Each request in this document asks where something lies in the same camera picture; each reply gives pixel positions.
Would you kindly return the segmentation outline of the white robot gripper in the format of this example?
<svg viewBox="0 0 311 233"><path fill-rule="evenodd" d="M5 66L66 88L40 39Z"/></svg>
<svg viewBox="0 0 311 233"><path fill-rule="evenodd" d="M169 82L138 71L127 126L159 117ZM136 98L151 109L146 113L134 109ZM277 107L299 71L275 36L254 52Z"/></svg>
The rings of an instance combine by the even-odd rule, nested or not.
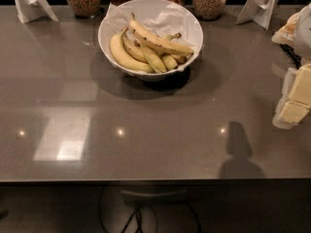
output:
<svg viewBox="0 0 311 233"><path fill-rule="evenodd" d="M282 97L272 119L274 126L291 129L311 111L311 3L290 16L271 40L293 48L303 65L298 70L290 68L285 75Z"/></svg>

